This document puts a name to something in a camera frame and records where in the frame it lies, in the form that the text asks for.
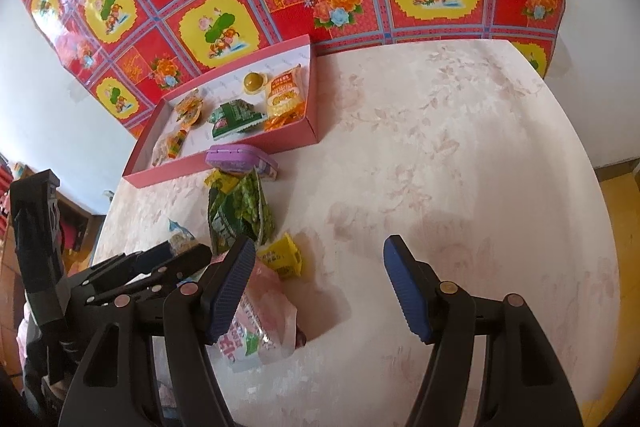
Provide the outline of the blue-topped clear jelly pack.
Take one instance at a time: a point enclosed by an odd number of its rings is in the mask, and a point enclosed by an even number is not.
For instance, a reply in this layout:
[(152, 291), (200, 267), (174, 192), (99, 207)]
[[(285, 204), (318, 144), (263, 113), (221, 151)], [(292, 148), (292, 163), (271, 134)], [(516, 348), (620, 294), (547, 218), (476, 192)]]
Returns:
[(172, 254), (177, 257), (184, 254), (189, 249), (198, 245), (196, 237), (179, 222), (174, 220), (168, 221), (169, 230), (169, 247)]

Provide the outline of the pink drink pouch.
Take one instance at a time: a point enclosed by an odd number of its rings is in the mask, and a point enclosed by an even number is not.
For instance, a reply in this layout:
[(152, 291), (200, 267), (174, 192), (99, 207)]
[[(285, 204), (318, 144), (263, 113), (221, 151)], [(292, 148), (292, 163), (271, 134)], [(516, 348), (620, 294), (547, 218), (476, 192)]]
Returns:
[(221, 358), (241, 373), (284, 360), (306, 343), (278, 274), (256, 260), (228, 331), (216, 341)]

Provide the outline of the light green snack packet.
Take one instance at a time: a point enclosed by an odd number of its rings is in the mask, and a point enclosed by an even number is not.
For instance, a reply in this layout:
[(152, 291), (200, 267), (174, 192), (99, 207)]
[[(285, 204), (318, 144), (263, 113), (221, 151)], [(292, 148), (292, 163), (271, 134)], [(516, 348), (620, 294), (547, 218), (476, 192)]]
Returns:
[(243, 174), (229, 194), (208, 189), (207, 225), (215, 257), (228, 251), (239, 235), (257, 248), (271, 241), (276, 227), (256, 171)]

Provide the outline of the yellow candy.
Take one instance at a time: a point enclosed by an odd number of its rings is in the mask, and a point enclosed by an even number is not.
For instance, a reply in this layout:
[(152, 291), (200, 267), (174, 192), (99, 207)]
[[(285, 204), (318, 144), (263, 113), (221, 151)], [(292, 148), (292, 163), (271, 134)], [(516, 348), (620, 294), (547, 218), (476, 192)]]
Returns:
[(204, 183), (208, 188), (214, 188), (220, 193), (229, 194), (242, 180), (243, 175), (228, 173), (218, 168), (210, 170)]
[(266, 267), (276, 272), (281, 280), (302, 275), (303, 257), (288, 233), (258, 251), (257, 257)]

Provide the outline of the clear pastel candy pack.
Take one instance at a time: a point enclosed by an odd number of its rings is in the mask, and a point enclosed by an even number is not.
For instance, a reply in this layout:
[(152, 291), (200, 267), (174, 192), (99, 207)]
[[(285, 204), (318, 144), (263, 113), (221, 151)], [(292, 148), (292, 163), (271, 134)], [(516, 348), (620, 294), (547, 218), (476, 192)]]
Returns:
[(189, 127), (178, 127), (161, 135), (153, 147), (151, 166), (157, 167), (165, 161), (176, 159), (181, 154), (189, 131)]

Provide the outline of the purple mint tin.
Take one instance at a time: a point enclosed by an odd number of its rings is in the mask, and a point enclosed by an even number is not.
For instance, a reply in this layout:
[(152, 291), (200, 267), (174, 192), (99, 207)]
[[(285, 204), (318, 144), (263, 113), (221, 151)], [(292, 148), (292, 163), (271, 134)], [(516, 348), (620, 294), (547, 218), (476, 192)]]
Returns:
[(278, 164), (260, 148), (247, 144), (224, 144), (209, 147), (205, 154), (209, 167), (220, 171), (247, 174), (256, 171), (262, 179), (275, 180)]

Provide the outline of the dark green snack packet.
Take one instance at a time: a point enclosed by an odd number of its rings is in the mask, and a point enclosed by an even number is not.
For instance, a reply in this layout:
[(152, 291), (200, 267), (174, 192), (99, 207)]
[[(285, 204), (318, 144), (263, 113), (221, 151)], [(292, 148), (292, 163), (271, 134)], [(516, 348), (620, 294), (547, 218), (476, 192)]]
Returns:
[(207, 121), (212, 125), (212, 138), (219, 140), (259, 126), (266, 119), (267, 115), (259, 112), (253, 104), (236, 98), (220, 104), (209, 115)]

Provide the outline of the wooden bookshelf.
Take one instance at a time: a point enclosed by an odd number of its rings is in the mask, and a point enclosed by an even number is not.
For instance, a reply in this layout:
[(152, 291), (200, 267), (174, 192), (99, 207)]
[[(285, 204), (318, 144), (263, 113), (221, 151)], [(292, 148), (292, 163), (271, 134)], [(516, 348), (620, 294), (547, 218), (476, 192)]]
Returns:
[[(16, 254), (16, 240), (10, 209), (11, 175), (1, 169), (1, 366), (18, 385), (22, 375), (20, 348), (17, 342), (18, 325), (24, 317), (26, 303), (20, 265)], [(75, 274), (90, 263), (93, 247), (104, 217), (88, 213), (61, 192), (58, 198), (60, 213), (60, 242), (65, 271)]]

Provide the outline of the round orange jelly cup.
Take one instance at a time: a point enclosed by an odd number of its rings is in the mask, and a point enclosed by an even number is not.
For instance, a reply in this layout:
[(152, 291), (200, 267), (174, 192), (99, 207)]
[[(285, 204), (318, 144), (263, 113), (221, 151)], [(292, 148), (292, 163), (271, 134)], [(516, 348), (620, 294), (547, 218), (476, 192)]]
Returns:
[(200, 118), (203, 104), (204, 98), (200, 90), (192, 90), (176, 104), (176, 121), (186, 126), (192, 126)]

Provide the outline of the pink shallow cardboard box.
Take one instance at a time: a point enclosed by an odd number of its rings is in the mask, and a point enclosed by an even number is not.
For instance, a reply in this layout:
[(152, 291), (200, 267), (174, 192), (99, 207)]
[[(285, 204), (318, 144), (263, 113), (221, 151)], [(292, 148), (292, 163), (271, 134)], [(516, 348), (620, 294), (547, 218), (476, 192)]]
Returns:
[(320, 141), (316, 56), (296, 37), (210, 70), (164, 96), (122, 177), (145, 187), (203, 171), (216, 150), (267, 154)]

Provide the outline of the yellow-green egg yolk pastry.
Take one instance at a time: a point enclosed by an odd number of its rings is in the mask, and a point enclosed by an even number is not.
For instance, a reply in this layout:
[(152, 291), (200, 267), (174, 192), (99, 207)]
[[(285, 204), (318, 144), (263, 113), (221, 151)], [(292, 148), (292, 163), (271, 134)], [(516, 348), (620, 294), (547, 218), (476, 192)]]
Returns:
[(262, 72), (248, 72), (243, 78), (243, 91), (248, 95), (255, 95), (264, 89), (268, 77)]

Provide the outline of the orange cracker packet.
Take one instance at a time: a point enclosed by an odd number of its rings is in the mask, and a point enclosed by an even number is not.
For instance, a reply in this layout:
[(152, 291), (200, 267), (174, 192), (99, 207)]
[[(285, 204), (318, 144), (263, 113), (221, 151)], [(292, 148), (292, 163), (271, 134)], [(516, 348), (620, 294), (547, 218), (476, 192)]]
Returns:
[(306, 109), (303, 67), (296, 65), (273, 77), (267, 84), (265, 130), (279, 129), (302, 119)]

